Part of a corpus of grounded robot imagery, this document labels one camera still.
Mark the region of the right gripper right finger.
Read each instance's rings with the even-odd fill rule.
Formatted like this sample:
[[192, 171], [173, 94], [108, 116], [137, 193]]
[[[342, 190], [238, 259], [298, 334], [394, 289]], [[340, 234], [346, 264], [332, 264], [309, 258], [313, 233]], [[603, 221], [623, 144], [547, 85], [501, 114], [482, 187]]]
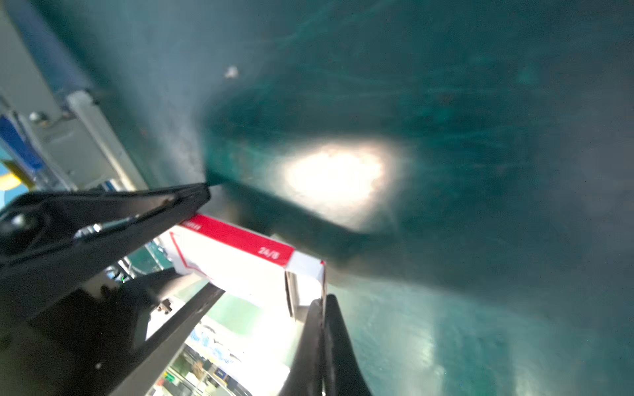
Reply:
[[324, 385], [326, 395], [371, 395], [335, 295], [325, 299]]

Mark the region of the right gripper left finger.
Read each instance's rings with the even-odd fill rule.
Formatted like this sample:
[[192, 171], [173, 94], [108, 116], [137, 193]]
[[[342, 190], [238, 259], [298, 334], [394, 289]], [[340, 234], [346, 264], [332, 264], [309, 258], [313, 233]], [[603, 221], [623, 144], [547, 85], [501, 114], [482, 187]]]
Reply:
[[323, 300], [309, 308], [296, 354], [280, 396], [318, 396], [323, 390], [324, 319]]

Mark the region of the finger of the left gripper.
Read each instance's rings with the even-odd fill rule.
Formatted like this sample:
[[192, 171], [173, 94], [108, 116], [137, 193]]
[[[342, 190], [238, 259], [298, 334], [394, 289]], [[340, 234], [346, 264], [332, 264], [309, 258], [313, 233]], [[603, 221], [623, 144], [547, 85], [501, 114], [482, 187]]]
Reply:
[[127, 312], [117, 310], [97, 350], [93, 372], [95, 395], [145, 395], [181, 350], [186, 339], [224, 291], [207, 284], [172, 313], [150, 337], [146, 336], [151, 306], [148, 300]]
[[1, 315], [36, 316], [210, 199], [204, 183], [20, 196], [1, 211]]

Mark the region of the red white staple box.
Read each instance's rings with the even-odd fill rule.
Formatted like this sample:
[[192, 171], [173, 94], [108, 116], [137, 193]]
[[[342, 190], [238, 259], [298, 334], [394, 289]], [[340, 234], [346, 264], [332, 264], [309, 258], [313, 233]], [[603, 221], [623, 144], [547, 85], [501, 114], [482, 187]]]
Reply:
[[326, 294], [322, 259], [210, 216], [196, 214], [159, 240], [177, 273], [278, 316], [304, 322], [311, 303]]

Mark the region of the blue black stapler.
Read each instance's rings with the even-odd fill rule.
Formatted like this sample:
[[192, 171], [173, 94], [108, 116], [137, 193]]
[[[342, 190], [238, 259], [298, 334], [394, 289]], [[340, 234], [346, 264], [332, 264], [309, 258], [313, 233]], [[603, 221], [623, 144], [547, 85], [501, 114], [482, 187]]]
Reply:
[[29, 190], [53, 190], [55, 179], [9, 116], [1, 116], [1, 164]]

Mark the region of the beige black stapler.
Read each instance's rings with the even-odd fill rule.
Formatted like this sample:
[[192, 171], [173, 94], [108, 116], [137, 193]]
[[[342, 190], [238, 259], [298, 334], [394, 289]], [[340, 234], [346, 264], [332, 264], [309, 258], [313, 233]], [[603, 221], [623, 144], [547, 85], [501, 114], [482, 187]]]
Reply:
[[54, 189], [147, 189], [87, 87], [32, 8], [1, 3], [1, 115], [13, 119], [44, 160]]

